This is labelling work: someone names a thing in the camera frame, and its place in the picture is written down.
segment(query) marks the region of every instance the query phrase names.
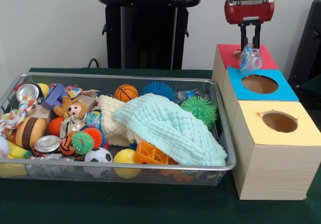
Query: brown plush bear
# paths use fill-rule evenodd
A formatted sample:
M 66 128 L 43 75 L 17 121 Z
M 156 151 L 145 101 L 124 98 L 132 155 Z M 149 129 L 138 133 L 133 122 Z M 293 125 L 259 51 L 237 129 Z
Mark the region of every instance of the brown plush bear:
M 69 96 L 63 96 L 61 107 L 55 106 L 54 112 L 59 117 L 73 116 L 82 120 L 87 112 L 87 107 L 80 99 L 71 100 Z

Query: yellow ball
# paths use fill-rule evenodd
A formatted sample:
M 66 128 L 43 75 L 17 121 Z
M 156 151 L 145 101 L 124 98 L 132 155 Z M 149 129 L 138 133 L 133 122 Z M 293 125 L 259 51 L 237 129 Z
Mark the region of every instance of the yellow ball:
M 119 151 L 115 158 L 114 163 L 128 163 L 134 164 L 135 151 L 131 149 L 124 149 Z M 128 168 L 114 168 L 116 174 L 123 179 L 131 179 L 136 177 L 140 173 L 140 169 L 128 169 Z
M 44 97 L 46 98 L 48 95 L 49 86 L 44 83 L 38 83 L 38 86 L 41 88 L 41 91 L 44 94 Z

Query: white wall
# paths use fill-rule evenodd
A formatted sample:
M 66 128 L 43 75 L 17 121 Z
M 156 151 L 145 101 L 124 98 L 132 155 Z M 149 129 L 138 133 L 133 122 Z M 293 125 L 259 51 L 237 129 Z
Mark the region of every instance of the white wall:
M 275 1 L 261 43 L 288 76 L 313 0 Z M 240 43 L 239 28 L 225 21 L 224 2 L 202 0 L 189 9 L 184 69 L 212 69 L 216 44 Z M 92 57 L 106 67 L 104 8 L 98 0 L 0 0 L 0 94 L 30 67 L 85 67 Z

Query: blue paper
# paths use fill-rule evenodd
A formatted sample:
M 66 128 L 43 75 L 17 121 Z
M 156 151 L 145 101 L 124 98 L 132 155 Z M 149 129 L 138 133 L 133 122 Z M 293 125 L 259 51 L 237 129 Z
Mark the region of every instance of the blue paper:
M 290 85 L 287 83 L 283 74 L 279 70 L 255 70 L 249 74 L 241 74 L 236 68 L 228 67 L 228 74 L 239 100 L 270 100 L 270 101 L 299 101 Z M 277 91 L 268 94 L 260 94 L 248 90 L 243 84 L 242 79 L 249 75 L 261 75 L 273 79 L 278 84 Z

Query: purple toy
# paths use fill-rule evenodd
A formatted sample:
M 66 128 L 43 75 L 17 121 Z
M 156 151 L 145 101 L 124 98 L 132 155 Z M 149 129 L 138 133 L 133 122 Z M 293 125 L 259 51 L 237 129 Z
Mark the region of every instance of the purple toy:
M 55 88 L 49 93 L 45 100 L 41 103 L 41 106 L 45 109 L 54 110 L 55 106 L 61 106 L 62 97 L 68 93 L 65 91 L 66 87 L 61 83 L 58 83 Z

